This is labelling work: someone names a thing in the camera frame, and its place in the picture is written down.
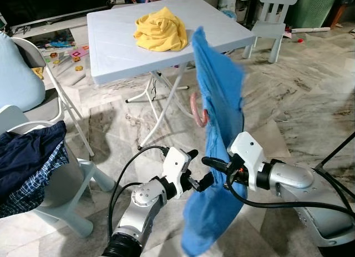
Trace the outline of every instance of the tile floor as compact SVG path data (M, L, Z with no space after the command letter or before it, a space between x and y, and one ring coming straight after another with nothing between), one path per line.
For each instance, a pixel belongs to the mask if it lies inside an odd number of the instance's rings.
M267 62L272 41L259 39L252 58L241 58L242 49L230 53L236 63L245 67L243 88L245 130L264 147L268 158L291 164L314 166L354 131L355 39L348 34L355 24L344 23L326 33L298 34L284 39L279 60ZM164 72L172 78L176 69ZM86 77L78 83L59 80L82 110L90 145L97 166L117 178L123 165L136 152L138 143L154 126L147 102L126 104L125 99L142 90L148 75L97 86L87 68ZM181 91L186 105L189 95L198 89L195 71L185 74ZM158 84L155 102L161 108L167 90ZM73 126L67 121L68 131ZM204 154L204 130L185 117L173 104L168 117L151 142L198 149ZM75 154L89 158L81 141L68 142ZM326 169L346 186L355 190L354 142L344 148ZM162 158L150 152L132 164L123 181L145 181L161 173ZM207 171L194 160L195 178ZM0 256L6 257L96 257L106 246L105 214L109 193L91 183L82 197L78 213L94 223L92 235L80 239L61 221L50 226L32 212L0 219ZM164 207L155 219L153 232L144 257L184 256L180 247L184 226L182 210L191 192ZM249 192L255 201L279 201L267 191ZM129 193L117 204L117 223L129 202ZM256 209L244 206L223 236L202 256L320 256L292 209Z

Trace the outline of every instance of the folding table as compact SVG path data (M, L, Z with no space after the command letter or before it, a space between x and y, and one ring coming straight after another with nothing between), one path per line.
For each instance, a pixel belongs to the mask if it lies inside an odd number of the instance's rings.
M251 31L203 0L162 0L89 13L87 17L90 63L92 77L96 84L133 77L146 72L151 73L145 90L140 95L126 100L126 102L131 102L146 95L157 121L138 149L146 144L159 127L174 96L179 108L186 115L191 116L175 94L186 64L194 60L190 40L180 51L153 52L138 47L133 37L136 31L135 21L145 14L161 10L164 6L185 23L188 38L197 27L203 26L209 45L221 53L250 45L255 38ZM158 70L177 64L179 64L179 72L172 85L164 75L158 73ZM170 94L160 115L154 109L148 93L154 77L170 88Z

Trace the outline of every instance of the plaid shirt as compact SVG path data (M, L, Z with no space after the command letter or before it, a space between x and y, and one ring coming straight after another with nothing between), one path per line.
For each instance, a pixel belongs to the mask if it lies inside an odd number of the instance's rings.
M48 185L52 173L61 165L68 163L64 141L61 141L41 169L0 205L0 218L25 213L38 207L44 200L44 186Z

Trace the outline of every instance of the white plastic chair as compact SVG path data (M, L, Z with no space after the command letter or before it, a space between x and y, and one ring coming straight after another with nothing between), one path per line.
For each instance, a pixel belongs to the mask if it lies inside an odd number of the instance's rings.
M30 121L46 120L56 123L64 119L64 110L67 110L78 131L78 135L81 137L90 156L94 156L94 152L91 149L77 119L75 118L72 109L75 111L80 120L83 120L82 115L79 113L79 110L77 110L73 102L69 99L59 82L54 77L38 48L33 43L25 39L12 38L12 41L16 44L26 64L30 68L44 67L54 85L53 89L46 90L45 99L40 105L24 112L26 117Z
M260 20L258 20L252 31L254 32L256 38L252 45L245 47L243 52L243 58L249 59L251 56L252 49L255 48L257 37L262 38L273 38L275 39L270 57L268 61L274 63L278 59L278 52L280 51L281 39L285 31L284 20L288 10L288 6L293 5L297 0L260 0L264 5L262 7ZM272 5L271 13L269 13L269 7ZM277 18L277 9L279 5L283 5L280 16Z
M15 119L14 122L18 122L16 119L20 119L21 114L23 115L21 110L19 108L16 110L16 107L13 105L0 109L0 112L1 132L6 131L5 125L3 126L1 120L13 113L12 119ZM50 127L52 125L53 123L48 121L33 121L22 123L8 131L23 134L38 126ZM99 170L94 163L75 158L70 148L67 145L65 147L68 153L69 164L62 165L54 171L49 185L44 188L44 201L39 207L34 209L34 212L50 224L56 222L58 219L64 220L79 237L84 238L91 234L93 223L82 218L74 211L80 197L91 178L94 178L105 192L113 189L115 181Z

